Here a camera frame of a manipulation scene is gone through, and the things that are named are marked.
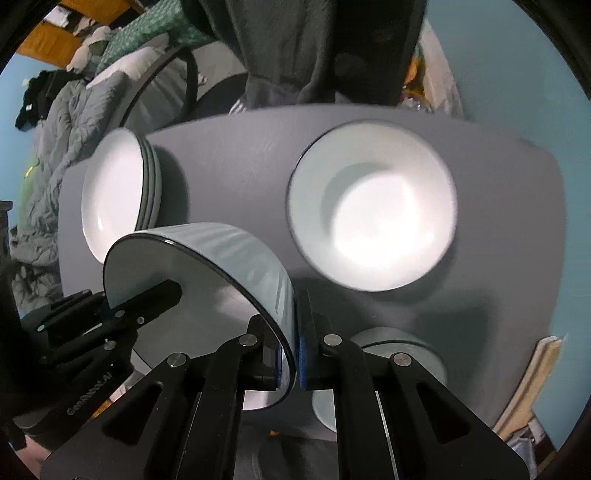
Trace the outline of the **stack of light blue bowls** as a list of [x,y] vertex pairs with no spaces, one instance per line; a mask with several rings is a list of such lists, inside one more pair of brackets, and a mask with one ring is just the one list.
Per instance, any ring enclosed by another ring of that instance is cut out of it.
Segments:
[[458,195],[441,155],[388,122],[335,127],[311,143],[287,187],[287,222],[308,264],[363,292],[405,287],[448,252]]

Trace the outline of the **stack of light blue plates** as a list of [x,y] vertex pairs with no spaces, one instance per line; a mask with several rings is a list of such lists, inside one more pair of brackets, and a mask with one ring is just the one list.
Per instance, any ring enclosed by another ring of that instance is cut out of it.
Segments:
[[161,191],[160,162],[147,139],[110,131],[89,160],[81,197],[82,231],[99,263],[123,236],[155,226]]

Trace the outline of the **wooden board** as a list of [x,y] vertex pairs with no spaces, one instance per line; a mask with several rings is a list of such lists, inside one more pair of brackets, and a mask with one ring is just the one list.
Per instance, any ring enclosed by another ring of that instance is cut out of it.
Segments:
[[503,440],[525,428],[534,417],[533,404],[552,373],[562,344],[563,340],[556,336],[543,338],[537,343],[513,397],[493,427]]

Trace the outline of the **grey quilted comforter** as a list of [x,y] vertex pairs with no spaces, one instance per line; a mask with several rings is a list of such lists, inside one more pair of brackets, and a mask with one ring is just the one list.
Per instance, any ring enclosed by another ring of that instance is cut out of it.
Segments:
[[68,168],[92,155],[130,86],[123,72],[92,87],[71,81],[37,129],[32,178],[25,182],[18,223],[11,233],[11,288],[21,313],[63,296],[57,245],[61,184]]

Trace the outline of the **black office chair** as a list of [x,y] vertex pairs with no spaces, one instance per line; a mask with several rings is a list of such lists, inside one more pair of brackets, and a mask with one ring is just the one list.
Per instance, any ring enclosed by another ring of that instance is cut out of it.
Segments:
[[[195,48],[191,54],[197,61],[198,73],[204,77],[197,100],[222,80],[246,72],[238,57],[221,42]],[[147,84],[122,126],[147,135],[178,122],[187,85],[186,62],[176,57]]]

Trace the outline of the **white bed mattress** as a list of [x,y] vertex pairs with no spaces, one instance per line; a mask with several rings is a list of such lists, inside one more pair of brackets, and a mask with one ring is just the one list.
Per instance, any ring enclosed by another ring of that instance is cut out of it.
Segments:
[[[87,84],[86,89],[100,85],[118,72],[124,73],[129,78],[128,85],[132,87],[163,54],[164,51],[159,48],[141,47],[123,56],[98,74]],[[133,105],[124,126],[141,135],[164,128],[179,115],[185,91],[186,64],[183,60],[176,58],[147,84]]]

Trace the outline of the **black clothes pile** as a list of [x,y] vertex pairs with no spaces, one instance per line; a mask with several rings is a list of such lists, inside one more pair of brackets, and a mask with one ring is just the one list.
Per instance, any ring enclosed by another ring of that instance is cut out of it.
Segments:
[[62,88],[70,81],[82,79],[77,73],[66,70],[43,70],[32,78],[23,94],[23,104],[15,120],[15,128],[25,132],[45,120],[51,105]]

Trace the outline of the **wooden wardrobe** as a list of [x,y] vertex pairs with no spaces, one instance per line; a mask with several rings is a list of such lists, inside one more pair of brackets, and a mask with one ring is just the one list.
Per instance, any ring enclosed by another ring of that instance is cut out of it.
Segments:
[[82,45],[83,30],[111,26],[121,18],[143,14],[142,1],[73,0],[59,1],[45,17],[19,41],[16,54],[64,69]]

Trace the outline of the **green checkered cloth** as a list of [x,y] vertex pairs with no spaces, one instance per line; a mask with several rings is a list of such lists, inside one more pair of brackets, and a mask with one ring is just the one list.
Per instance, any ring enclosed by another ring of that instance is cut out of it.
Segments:
[[164,49],[177,45],[201,46],[213,41],[212,34],[199,30],[189,21],[181,1],[158,1],[110,38],[96,73],[102,73],[120,58],[145,44],[158,48],[156,40],[160,40],[162,36],[167,37]]

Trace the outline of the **dark grey fleece blanket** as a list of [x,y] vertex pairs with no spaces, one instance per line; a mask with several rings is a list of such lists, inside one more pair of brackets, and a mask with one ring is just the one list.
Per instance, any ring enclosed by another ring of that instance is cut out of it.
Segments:
[[424,1],[184,1],[189,22],[245,67],[247,110],[300,104],[397,106]]

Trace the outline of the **orange bag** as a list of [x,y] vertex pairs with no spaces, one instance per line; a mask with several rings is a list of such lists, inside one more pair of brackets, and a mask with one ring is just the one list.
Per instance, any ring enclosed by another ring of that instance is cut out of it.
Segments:
[[430,103],[426,97],[424,85],[425,72],[425,57],[421,47],[417,45],[403,83],[401,94],[401,104],[403,106],[416,110],[429,107]]

